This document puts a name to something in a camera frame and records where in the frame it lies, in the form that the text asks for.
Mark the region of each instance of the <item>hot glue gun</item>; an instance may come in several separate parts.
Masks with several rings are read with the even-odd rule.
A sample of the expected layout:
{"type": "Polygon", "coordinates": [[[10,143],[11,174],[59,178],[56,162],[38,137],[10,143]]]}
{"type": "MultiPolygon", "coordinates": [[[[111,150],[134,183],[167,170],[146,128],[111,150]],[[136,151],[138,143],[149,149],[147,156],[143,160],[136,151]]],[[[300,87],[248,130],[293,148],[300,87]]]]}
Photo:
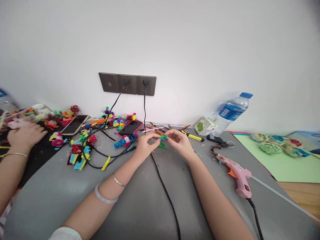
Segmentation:
{"type": "Polygon", "coordinates": [[[216,155],[216,158],[230,169],[228,174],[236,179],[238,185],[237,194],[243,198],[251,198],[252,193],[247,182],[247,178],[251,178],[251,172],[219,153],[216,155]]]}

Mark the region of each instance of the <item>bottle label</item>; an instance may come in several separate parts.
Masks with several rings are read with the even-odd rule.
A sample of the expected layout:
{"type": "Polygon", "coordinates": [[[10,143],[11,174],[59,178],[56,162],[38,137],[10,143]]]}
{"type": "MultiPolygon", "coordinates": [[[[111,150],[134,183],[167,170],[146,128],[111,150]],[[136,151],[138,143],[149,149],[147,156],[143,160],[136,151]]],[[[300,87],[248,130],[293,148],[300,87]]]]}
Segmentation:
{"type": "Polygon", "coordinates": [[[219,112],[219,115],[227,120],[235,121],[244,111],[245,109],[226,104],[219,112]]]}

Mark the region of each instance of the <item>wall socket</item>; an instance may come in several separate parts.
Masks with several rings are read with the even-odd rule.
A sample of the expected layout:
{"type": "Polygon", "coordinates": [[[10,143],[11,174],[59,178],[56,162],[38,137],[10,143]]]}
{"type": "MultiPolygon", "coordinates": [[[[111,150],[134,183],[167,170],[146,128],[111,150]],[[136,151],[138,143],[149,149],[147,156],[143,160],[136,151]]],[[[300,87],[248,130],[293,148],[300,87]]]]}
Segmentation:
{"type": "Polygon", "coordinates": [[[146,96],[154,96],[157,77],[153,76],[137,76],[137,94],[144,95],[144,79],[149,81],[149,84],[146,86],[146,96]]]}
{"type": "Polygon", "coordinates": [[[137,76],[127,75],[127,74],[118,74],[118,84],[119,84],[120,91],[123,88],[123,84],[125,81],[130,81],[130,83],[124,87],[122,93],[137,94],[137,76]]]}
{"type": "Polygon", "coordinates": [[[120,92],[118,75],[116,73],[99,73],[99,77],[105,92],[120,92]]]}

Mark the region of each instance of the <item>white sleeve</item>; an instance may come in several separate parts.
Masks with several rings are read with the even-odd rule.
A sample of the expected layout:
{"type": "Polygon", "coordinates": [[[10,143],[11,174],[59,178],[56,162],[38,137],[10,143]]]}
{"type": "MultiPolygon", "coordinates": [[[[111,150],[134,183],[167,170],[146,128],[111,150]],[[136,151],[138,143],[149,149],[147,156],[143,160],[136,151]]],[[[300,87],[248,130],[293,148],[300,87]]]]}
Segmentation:
{"type": "Polygon", "coordinates": [[[55,230],[48,240],[82,240],[82,238],[76,230],[61,227],[55,230]]]}

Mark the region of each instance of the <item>silver bracelet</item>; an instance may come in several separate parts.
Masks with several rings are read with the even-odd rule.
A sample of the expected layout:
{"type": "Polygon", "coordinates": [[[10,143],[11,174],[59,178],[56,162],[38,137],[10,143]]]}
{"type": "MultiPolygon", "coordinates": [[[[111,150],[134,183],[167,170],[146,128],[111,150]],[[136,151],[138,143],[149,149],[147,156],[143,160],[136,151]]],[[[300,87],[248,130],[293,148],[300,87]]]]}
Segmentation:
{"type": "Polygon", "coordinates": [[[98,190],[98,187],[100,186],[100,184],[98,184],[96,186],[96,188],[94,189],[94,192],[96,194],[96,197],[99,198],[99,200],[101,202],[104,202],[104,203],[107,203],[107,204],[113,204],[113,203],[116,203],[118,201],[118,198],[116,199],[113,199],[113,200],[109,200],[109,199],[106,199],[104,198],[100,193],[99,193],[99,190],[98,190]]]}
{"type": "Polygon", "coordinates": [[[116,181],[116,183],[118,183],[121,187],[125,187],[126,185],[123,185],[121,182],[119,182],[116,177],[114,176],[114,173],[112,175],[113,179],[116,181]]]}
{"type": "Polygon", "coordinates": [[[6,156],[11,155],[11,154],[18,154],[18,155],[21,155],[21,156],[28,157],[28,155],[27,155],[27,154],[24,154],[24,153],[7,153],[7,154],[5,154],[3,157],[6,157],[6,156]]]}

